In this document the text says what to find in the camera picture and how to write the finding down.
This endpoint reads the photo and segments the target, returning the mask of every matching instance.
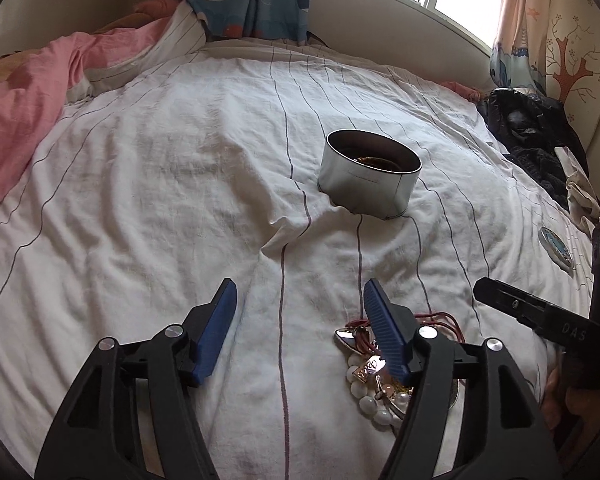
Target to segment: pink comforter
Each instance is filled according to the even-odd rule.
[[[59,38],[0,84],[0,201],[19,181],[37,145],[56,124],[67,92],[85,83],[85,70],[119,66],[147,52],[169,20],[163,18],[139,29],[118,28],[99,36],[76,32]]]

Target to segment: red string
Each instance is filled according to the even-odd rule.
[[[449,330],[456,338],[456,341],[465,343],[464,334],[462,333],[462,329],[460,325],[456,321],[456,318],[453,317],[448,312],[432,312],[431,314],[414,314],[416,319],[430,319],[430,321],[421,321],[423,325],[433,325],[433,326],[441,326]],[[449,320],[453,326],[451,326],[448,322],[444,321],[436,321],[437,317],[445,317],[446,320]],[[356,347],[358,351],[363,354],[376,354],[378,350],[371,345],[371,341],[369,340],[369,335],[367,327],[371,325],[368,319],[355,319],[353,321],[349,321],[346,325],[347,328],[355,328],[362,330],[354,330],[354,339],[356,341]]]

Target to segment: white bed sheet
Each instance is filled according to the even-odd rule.
[[[223,41],[64,116],[0,205],[0,438],[29,472],[97,341],[151,337],[225,276],[238,312],[196,394],[222,479],[378,476],[394,436],[357,409],[333,341],[371,277],[395,303],[453,313],[468,342],[501,338],[538,399],[554,348],[474,302],[473,284],[489,275],[587,314],[587,237],[503,158],[474,105],[405,70]],[[325,134],[351,127],[422,158],[404,218],[352,215],[318,192]],[[573,252],[573,277],[542,225]]]

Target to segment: cylindrical metal container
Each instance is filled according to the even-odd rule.
[[[318,188],[352,213],[396,218],[407,209],[421,167],[420,157],[396,140],[337,130],[324,145]]]

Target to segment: metal screw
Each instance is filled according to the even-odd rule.
[[[438,331],[432,326],[421,326],[418,333],[424,339],[435,339],[438,335]]]
[[[494,352],[499,352],[504,348],[504,345],[502,344],[502,341],[492,337],[491,339],[487,339],[487,348]]]
[[[164,335],[170,338],[180,337],[184,329],[180,325],[171,325],[164,330]]]
[[[107,350],[111,350],[115,345],[116,345],[115,339],[106,337],[106,338],[100,340],[100,342],[98,343],[98,348],[100,350],[106,352]]]

